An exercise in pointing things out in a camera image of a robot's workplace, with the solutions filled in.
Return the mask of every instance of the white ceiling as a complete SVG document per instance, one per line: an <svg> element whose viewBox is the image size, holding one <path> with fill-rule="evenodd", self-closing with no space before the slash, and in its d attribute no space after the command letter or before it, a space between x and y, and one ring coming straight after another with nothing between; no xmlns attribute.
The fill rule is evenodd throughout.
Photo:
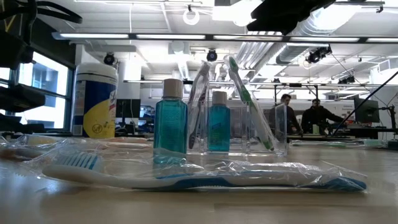
<svg viewBox="0 0 398 224"><path fill-rule="evenodd" d="M198 24L190 26L184 23L182 19L185 7L165 6L165 14L160 6L143 6L128 4L103 4L74 2L73 0L51 0L60 4L83 18L82 24L73 24L58 19L41 16L46 23L61 32L147 32L147 33L201 33L201 34L243 34L246 33L244 27L238 27L230 21L213 21L208 14L201 13ZM206 13L211 11L211 7L200 8ZM129 21L129 12L131 10L131 23ZM376 14L367 10L367 12L356 13L350 21L340 27L333 35L398 35L398 14L382 12ZM171 73L177 69L177 64L167 58L167 41L102 41L92 44L108 45L135 45L142 56L149 61L150 68L144 68L146 73ZM219 52L235 54L239 51L241 43L238 42L191 42L190 46L215 48ZM367 55L379 57L382 55L398 55L398 45L366 45L366 44L333 44L331 45L333 53L346 69L359 67L358 77L366 78L369 71L368 67L374 64L365 61L371 58L363 59L359 63L357 55ZM206 53L196 54L196 60L204 59ZM338 65L333 57L328 57L316 64L311 69L306 69L302 61L299 67L287 67L284 72L286 77L330 77L343 72L345 69ZM189 62L189 69L197 69L200 61Z"/></svg>

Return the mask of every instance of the small bottle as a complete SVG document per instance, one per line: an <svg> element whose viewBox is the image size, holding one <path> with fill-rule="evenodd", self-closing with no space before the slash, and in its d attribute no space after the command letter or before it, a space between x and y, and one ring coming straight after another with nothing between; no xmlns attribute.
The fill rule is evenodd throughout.
<svg viewBox="0 0 398 224"><path fill-rule="evenodd" d="M229 152L229 139L231 137L230 116L231 112L226 107L226 92L214 91L213 103L209 109L209 151Z"/></svg>
<svg viewBox="0 0 398 224"><path fill-rule="evenodd" d="M163 81L163 98L156 104L154 148L187 153L188 106L182 101L182 81Z"/></svg>

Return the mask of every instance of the ceiling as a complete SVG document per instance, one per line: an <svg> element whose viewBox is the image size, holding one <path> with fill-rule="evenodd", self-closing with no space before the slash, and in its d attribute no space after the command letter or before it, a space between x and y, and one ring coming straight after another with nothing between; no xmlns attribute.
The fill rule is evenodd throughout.
<svg viewBox="0 0 398 224"><path fill-rule="evenodd" d="M231 21L214 21L211 16L211 0L204 1L204 7L196 7L200 10L200 19L194 26L183 21L185 6L142 5L142 4L103 4L100 2L75 2L74 0L51 0L60 4L83 18L82 24L52 19L46 16L40 18L59 30L60 32L141 32L141 33L201 33L201 34L246 34L245 27L236 26ZM334 31L333 35L360 36L360 35L398 35L398 8L386 9L385 12L376 14L376 9L363 9L357 12L346 24ZM168 41L128 41L128 40L102 40L90 42L90 45L135 45L140 51L147 65L142 69L143 75L165 74L177 70L177 63L168 55ZM214 48L219 58L226 54L236 54L241 48L239 42L190 42L190 47L203 47L188 61L190 70L200 67L200 60L205 60L207 50ZM377 65L377 62L385 61L385 56L398 55L398 45L366 45L366 44L332 44L334 57L324 58L320 63L309 67L303 57L295 64L289 66L283 72L283 79L290 77L300 81L308 77L331 77L340 74L346 69L355 68L356 77L361 82L366 82L369 76L369 68ZM92 52L98 58L103 53Z"/></svg>

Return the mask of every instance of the blue liquid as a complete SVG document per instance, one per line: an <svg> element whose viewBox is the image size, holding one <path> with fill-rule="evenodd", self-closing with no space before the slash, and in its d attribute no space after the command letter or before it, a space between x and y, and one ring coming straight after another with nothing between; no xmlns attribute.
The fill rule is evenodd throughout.
<svg viewBox="0 0 398 224"><path fill-rule="evenodd" d="M154 148L187 153L188 106L180 98L156 104Z"/></svg>
<svg viewBox="0 0 398 224"><path fill-rule="evenodd" d="M209 109L209 151L229 152L231 136L231 112L225 105L213 105Z"/></svg>

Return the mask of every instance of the man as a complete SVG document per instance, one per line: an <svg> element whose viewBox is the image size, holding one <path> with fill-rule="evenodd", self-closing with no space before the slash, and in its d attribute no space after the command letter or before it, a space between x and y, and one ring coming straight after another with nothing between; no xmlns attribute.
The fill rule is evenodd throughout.
<svg viewBox="0 0 398 224"><path fill-rule="evenodd" d="M278 105L280 105L281 103L284 103L286 105L286 117L287 117L287 133L288 134L293 134L293 126L296 128L296 132L298 133L302 133L302 129L299 125L299 122L296 119L296 115L294 115L294 110L289 107L289 103L290 100L292 99L292 97L289 94L283 94L282 97L280 98L280 103ZM275 107L278 106L275 105L271 111L269 112L269 126L271 127L271 129L275 129Z"/></svg>
<svg viewBox="0 0 398 224"><path fill-rule="evenodd" d="M326 119L330 119L334 122L342 122L344 119L332 112L328 111L323 106L320 106L321 101L319 99L312 100L312 106L310 109L304 111L301 127L305 133L312 133L312 125L316 124L321 126L320 132L324 134L324 125L326 124Z"/></svg>

